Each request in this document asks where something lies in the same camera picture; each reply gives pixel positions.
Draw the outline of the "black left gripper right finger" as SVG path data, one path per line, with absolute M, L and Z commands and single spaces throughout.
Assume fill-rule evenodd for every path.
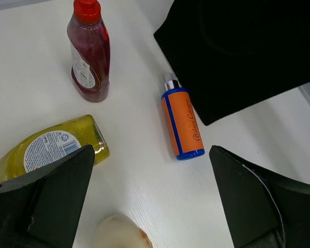
M 209 157 L 234 247 L 310 247 L 310 184 L 220 146 Z

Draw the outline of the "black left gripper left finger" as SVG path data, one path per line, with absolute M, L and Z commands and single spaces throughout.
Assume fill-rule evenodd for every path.
M 72 247 L 95 152 L 85 145 L 0 183 L 0 247 Z

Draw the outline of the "black canvas bag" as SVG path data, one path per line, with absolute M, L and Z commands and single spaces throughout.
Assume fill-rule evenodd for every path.
M 310 82 L 310 1 L 174 1 L 154 38 L 205 125 Z

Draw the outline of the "red dish soap bottle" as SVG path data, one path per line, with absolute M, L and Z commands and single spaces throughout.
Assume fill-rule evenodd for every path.
M 81 96 L 101 102 L 109 93 L 110 39 L 98 1 L 74 1 L 67 26 L 71 77 Z

